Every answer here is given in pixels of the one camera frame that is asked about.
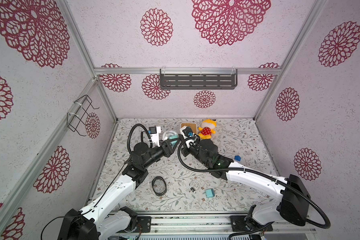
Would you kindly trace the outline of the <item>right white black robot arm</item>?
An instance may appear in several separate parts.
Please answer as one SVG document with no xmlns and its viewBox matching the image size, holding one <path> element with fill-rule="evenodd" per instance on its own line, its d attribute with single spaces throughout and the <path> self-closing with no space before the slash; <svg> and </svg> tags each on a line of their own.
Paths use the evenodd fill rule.
<svg viewBox="0 0 360 240">
<path fill-rule="evenodd" d="M 230 234 L 230 240 L 241 235 L 264 232 L 280 220 L 296 226 L 310 224 L 321 229 L 331 227 L 329 217 L 311 200 L 308 190 L 295 175 L 277 177 L 245 167 L 219 154 L 212 140 L 201 140 L 198 136 L 179 141 L 177 156 L 180 163 L 190 171 L 240 183 L 271 197 L 272 200 L 267 204 L 250 207 L 242 224 L 244 229 Z"/>
</svg>

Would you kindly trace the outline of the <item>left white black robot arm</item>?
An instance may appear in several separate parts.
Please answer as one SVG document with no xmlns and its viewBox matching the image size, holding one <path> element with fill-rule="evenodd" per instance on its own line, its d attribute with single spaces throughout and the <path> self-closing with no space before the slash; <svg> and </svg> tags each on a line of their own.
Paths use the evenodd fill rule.
<svg viewBox="0 0 360 240">
<path fill-rule="evenodd" d="M 128 159 L 104 193 L 79 211 L 71 209 L 61 216 L 59 240 L 106 240 L 119 231 L 132 232 L 138 224 L 138 214 L 128 207 L 116 214 L 110 212 L 129 194 L 133 193 L 148 176 L 148 167 L 163 157 L 170 157 L 179 143 L 181 134 L 161 128 L 146 128 L 135 124 L 127 138 Z"/>
</svg>

